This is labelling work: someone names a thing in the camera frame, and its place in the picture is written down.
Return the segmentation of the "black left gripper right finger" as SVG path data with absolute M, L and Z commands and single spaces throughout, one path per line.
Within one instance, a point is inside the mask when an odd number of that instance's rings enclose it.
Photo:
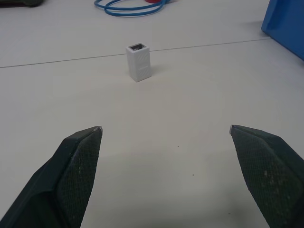
M 242 174 L 271 228 L 304 226 L 304 161 L 279 136 L 232 125 Z

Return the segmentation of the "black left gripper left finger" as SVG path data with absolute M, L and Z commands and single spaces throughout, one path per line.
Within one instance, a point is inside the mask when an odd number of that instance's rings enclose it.
M 103 129 L 65 138 L 30 178 L 0 221 L 2 228 L 79 228 L 93 189 Z

